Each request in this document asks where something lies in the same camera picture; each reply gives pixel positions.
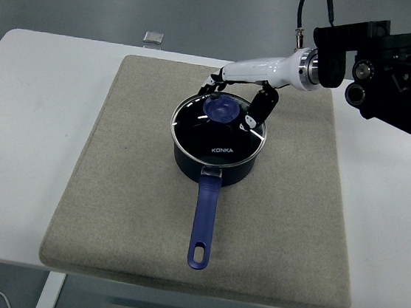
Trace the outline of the white-black robot hand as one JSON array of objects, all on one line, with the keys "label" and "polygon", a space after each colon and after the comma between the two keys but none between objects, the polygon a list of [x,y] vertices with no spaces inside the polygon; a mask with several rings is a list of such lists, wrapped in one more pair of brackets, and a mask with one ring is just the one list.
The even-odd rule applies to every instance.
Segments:
[{"label": "white-black robot hand", "polygon": [[303,48],[287,58],[259,58],[229,63],[210,74],[198,93],[212,94],[226,85],[255,83],[261,90],[253,98],[240,128],[244,131],[260,126],[277,105],[277,89],[293,86],[300,91],[315,90],[318,86],[316,72],[311,72],[311,62],[317,59],[315,49]]}]

